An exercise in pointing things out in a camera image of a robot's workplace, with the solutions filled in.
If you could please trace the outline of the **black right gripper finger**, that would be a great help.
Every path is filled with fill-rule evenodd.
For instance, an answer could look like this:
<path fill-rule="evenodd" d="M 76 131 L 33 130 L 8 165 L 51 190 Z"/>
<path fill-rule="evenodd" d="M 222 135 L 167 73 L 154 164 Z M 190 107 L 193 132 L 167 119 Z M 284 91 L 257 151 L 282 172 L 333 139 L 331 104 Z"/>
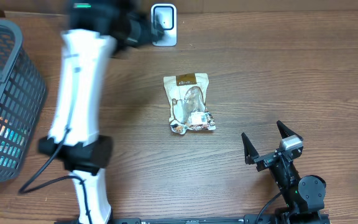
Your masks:
<path fill-rule="evenodd" d="M 259 157 L 259 153 L 245 133 L 241 134 L 241 138 L 244 145 L 245 163 L 248 165 L 254 164 L 255 160 Z"/>
<path fill-rule="evenodd" d="M 288 138 L 290 136 L 297 136 L 301 141 L 303 140 L 303 138 L 299 134 L 285 126 L 280 120 L 277 121 L 277 127 L 282 139 Z"/>

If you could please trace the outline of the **beige dried food pouch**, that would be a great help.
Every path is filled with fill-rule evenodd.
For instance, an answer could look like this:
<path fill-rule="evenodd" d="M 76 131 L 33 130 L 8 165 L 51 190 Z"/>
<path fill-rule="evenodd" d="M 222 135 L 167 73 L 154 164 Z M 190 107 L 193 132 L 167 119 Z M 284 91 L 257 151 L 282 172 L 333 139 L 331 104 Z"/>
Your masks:
<path fill-rule="evenodd" d="M 187 73 L 163 78 L 170 105 L 169 125 L 174 133 L 214 131 L 216 123 L 206 107 L 209 78 L 206 73 Z"/>

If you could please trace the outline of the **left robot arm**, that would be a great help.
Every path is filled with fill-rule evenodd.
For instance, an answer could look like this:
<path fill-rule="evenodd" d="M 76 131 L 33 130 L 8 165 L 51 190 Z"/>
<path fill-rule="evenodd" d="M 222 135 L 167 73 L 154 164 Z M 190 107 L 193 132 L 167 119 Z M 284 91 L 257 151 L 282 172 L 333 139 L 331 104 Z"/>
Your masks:
<path fill-rule="evenodd" d="M 63 39 L 57 108 L 39 151 L 62 161 L 75 186 L 80 214 L 77 223 L 111 223 L 106 167 L 112 138 L 99 132 L 103 78 L 111 59 L 129 48 L 163 37 L 152 27 L 137 1 L 70 1 Z"/>

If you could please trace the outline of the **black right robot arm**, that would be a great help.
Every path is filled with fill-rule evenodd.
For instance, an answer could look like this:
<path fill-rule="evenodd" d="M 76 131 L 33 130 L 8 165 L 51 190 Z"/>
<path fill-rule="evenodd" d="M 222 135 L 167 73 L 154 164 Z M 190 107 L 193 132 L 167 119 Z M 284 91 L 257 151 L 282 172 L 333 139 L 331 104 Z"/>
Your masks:
<path fill-rule="evenodd" d="M 259 155 L 246 133 L 241 134 L 245 163 L 257 170 L 268 169 L 279 193 L 256 215 L 245 215 L 244 223 L 330 224 L 329 215 L 322 214 L 326 182 L 317 175 L 300 177 L 293 161 L 303 152 L 303 138 L 280 120 L 277 127 L 282 137 L 279 147 Z"/>

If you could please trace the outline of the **white barcode scanner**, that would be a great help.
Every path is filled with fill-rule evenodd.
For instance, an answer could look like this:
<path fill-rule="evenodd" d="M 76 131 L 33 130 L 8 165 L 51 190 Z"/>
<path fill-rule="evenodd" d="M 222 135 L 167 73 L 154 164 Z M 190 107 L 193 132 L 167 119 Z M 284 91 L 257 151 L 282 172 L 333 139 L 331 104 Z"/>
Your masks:
<path fill-rule="evenodd" d="M 177 44 L 177 9 L 170 3 L 154 4 L 150 10 L 152 44 L 158 47 L 173 47 Z"/>

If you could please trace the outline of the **grey plastic mesh basket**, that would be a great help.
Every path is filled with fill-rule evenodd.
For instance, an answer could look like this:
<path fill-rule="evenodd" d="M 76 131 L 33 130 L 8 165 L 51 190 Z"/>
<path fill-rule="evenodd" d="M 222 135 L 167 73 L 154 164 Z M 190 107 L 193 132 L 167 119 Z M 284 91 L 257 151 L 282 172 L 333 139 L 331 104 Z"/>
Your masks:
<path fill-rule="evenodd" d="M 23 41 L 15 23 L 0 20 L 0 182 L 19 175 L 48 93 Z"/>

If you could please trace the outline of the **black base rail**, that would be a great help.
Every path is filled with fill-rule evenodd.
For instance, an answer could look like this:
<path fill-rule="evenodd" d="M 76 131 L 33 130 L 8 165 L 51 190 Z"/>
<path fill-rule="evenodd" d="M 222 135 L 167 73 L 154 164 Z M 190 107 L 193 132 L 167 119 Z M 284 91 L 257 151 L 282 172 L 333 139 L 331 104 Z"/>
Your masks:
<path fill-rule="evenodd" d="M 167 219 L 140 219 L 115 218 L 113 224 L 255 224 L 257 215 L 244 215 L 243 217 L 217 217 L 217 218 L 167 218 Z M 328 215 L 293 215 L 286 222 L 273 214 L 261 215 L 258 223 L 261 224 L 331 224 Z"/>

